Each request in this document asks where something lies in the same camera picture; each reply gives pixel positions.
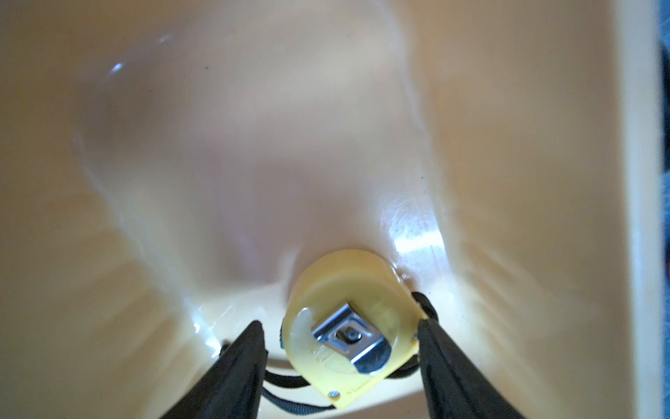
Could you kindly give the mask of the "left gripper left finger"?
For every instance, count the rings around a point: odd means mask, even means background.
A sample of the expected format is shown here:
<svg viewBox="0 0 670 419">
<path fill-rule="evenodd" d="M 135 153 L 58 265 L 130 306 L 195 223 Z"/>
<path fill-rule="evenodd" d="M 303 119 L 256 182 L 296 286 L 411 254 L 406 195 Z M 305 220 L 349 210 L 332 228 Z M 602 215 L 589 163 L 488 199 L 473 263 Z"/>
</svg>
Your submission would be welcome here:
<svg viewBox="0 0 670 419">
<path fill-rule="evenodd" d="M 255 418 L 267 364 L 265 333 L 252 321 L 165 418 Z"/>
</svg>

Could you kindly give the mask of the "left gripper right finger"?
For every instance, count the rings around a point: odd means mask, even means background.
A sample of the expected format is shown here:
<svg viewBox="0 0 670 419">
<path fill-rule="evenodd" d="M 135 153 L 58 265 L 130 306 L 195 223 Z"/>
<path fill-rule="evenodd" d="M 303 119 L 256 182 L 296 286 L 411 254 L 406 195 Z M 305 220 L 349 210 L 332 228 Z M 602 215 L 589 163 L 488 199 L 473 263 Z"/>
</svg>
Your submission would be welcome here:
<svg viewBox="0 0 670 419">
<path fill-rule="evenodd" d="M 431 418 L 520 419 L 462 349 L 433 319 L 418 326 L 422 382 Z"/>
</svg>

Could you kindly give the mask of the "yellow tape measure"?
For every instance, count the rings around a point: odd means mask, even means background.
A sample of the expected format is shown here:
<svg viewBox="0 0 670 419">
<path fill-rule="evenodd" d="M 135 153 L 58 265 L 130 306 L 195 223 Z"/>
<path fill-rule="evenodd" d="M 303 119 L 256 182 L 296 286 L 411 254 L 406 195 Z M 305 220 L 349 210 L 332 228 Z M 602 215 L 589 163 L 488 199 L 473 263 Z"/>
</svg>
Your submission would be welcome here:
<svg viewBox="0 0 670 419">
<path fill-rule="evenodd" d="M 314 388 L 318 406 L 263 396 L 296 416 L 343 410 L 385 380 L 420 368 L 418 326 L 439 318 L 427 296 L 410 291 L 371 251 L 341 250 L 308 266 L 291 289 L 280 346 L 295 375 L 266 372 L 281 389 Z"/>
</svg>

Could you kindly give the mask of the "yellow storage tray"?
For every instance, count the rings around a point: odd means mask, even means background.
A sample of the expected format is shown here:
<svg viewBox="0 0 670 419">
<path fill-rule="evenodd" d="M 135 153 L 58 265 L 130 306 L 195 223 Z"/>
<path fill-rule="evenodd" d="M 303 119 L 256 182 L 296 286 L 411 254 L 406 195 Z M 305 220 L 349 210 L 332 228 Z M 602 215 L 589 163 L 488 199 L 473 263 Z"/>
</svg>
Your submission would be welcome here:
<svg viewBox="0 0 670 419">
<path fill-rule="evenodd" d="M 529 418 L 661 418 L 654 1 L 4 1 L 1 415 L 157 418 L 373 251 Z"/>
</svg>

